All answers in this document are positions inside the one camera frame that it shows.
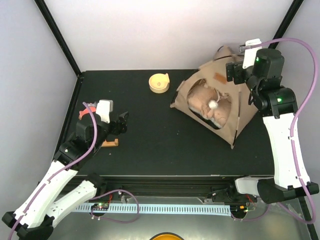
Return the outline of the beige patterned pillow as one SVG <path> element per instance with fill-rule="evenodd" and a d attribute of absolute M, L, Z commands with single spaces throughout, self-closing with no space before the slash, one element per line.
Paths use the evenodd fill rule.
<path fill-rule="evenodd" d="M 232 99 L 229 94 L 209 86 L 205 79 L 198 80 L 192 86 L 186 99 L 189 109 L 215 129 L 221 129 L 227 123 Z"/>

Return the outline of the beige cat-ear bowl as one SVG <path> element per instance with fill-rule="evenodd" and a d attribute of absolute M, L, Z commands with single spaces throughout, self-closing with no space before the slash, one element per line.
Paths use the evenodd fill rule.
<path fill-rule="evenodd" d="M 168 73 L 153 74 L 148 80 L 149 88 L 153 93 L 163 94 L 170 88 L 170 78 Z"/>

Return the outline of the white pompom toy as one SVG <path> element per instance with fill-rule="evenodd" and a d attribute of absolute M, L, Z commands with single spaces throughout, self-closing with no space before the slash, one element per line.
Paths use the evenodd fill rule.
<path fill-rule="evenodd" d="M 219 104 L 215 100 L 210 100 L 208 102 L 208 106 L 211 110 L 217 109 L 219 107 Z"/>

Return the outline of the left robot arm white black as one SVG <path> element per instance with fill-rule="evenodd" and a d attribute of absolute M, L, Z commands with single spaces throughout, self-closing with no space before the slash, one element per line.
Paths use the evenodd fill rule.
<path fill-rule="evenodd" d="M 108 192 L 104 180 L 89 174 L 80 185 L 61 198 L 67 183 L 100 150 L 109 135 L 127 131 L 129 113 L 107 122 L 96 111 L 86 112 L 77 122 L 75 132 L 53 157 L 51 165 L 30 197 L 15 211 L 6 212 L 2 221 L 21 240 L 47 240 L 58 223 L 71 211 L 90 199 L 103 199 Z"/>

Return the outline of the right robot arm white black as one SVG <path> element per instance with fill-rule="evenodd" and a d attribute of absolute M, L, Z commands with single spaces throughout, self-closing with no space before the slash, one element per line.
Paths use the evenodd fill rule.
<path fill-rule="evenodd" d="M 242 62 L 226 64 L 227 81 L 246 84 L 254 105 L 268 132 L 272 149 L 273 177 L 242 177 L 228 187 L 228 198 L 240 201 L 246 194 L 260 197 L 273 204 L 319 193 L 317 183 L 311 182 L 305 170 L 297 124 L 298 104 L 294 91 L 281 85 L 285 58 L 276 49 L 242 49 Z"/>

